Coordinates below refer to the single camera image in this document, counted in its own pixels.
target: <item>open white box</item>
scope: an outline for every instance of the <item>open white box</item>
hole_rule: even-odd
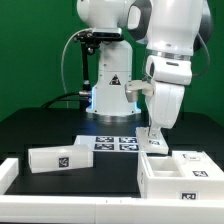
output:
[[[175,159],[178,160],[180,154],[174,152]],[[165,163],[157,163],[156,160],[149,158],[148,163],[144,166],[145,172],[151,176],[144,179],[147,183],[146,196],[149,198],[101,198],[101,197],[60,197],[60,196],[9,196],[3,195],[18,174],[18,159],[7,159],[0,167],[0,222],[15,223],[80,223],[80,224],[223,224],[224,223],[224,200],[223,192],[216,192],[217,197],[203,199],[202,194],[198,200],[182,200],[178,197],[175,199],[169,194],[176,183],[185,179],[187,185],[188,180],[197,182],[197,178],[187,177],[187,169],[183,169],[186,165],[184,159],[179,157],[179,167],[173,163],[172,159],[167,159]],[[210,168],[215,175],[208,177],[211,184],[209,187],[216,188],[216,181],[223,184],[222,171],[209,160],[202,160],[207,165],[211,163]],[[154,184],[154,188],[150,187],[150,182]],[[165,189],[165,193],[161,196],[160,189]],[[150,191],[157,194],[156,198],[152,198]]]

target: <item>white panel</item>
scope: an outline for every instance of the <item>white panel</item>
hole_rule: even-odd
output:
[[[18,175],[18,159],[6,159],[0,166],[0,195],[4,194]]]

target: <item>black cable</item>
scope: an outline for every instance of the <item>black cable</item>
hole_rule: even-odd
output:
[[[193,78],[198,78],[198,77],[204,75],[208,71],[208,68],[209,68],[210,63],[211,63],[209,51],[208,51],[208,48],[207,48],[204,40],[202,39],[202,37],[201,37],[201,35],[199,33],[197,34],[197,37],[199,38],[200,43],[201,43],[201,45],[203,46],[203,48],[205,50],[205,54],[206,54],[206,58],[207,58],[207,64],[206,64],[206,66],[204,67],[204,69],[200,73],[193,74],[192,75]]]
[[[61,96],[58,96],[58,97],[54,98],[53,100],[50,100],[50,101],[46,102],[45,104],[43,104],[41,106],[41,108],[48,108],[51,104],[53,104],[53,103],[55,103],[57,101],[60,101],[63,98],[66,98],[66,97],[69,97],[69,96],[79,96],[79,93],[77,93],[77,92],[71,92],[71,93],[63,94]]]

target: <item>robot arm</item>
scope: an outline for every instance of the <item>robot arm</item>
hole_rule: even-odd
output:
[[[151,124],[150,128],[137,128],[136,135],[141,150],[167,154],[168,146],[161,128],[172,128],[175,124],[184,96],[184,85],[191,82],[190,58],[207,1],[148,2],[151,5],[150,21],[144,21],[148,27],[145,37],[142,35],[141,38],[147,41],[145,70],[148,84],[153,89],[153,95],[145,97]],[[138,8],[133,6],[131,11],[131,14],[136,14]],[[129,91],[133,85],[136,86],[135,81],[127,84],[126,90]]]

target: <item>white box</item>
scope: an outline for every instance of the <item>white box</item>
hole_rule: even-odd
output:
[[[29,149],[32,173],[93,167],[93,152],[88,145]]]
[[[204,152],[139,152],[137,179],[142,198],[224,200],[224,173]]]

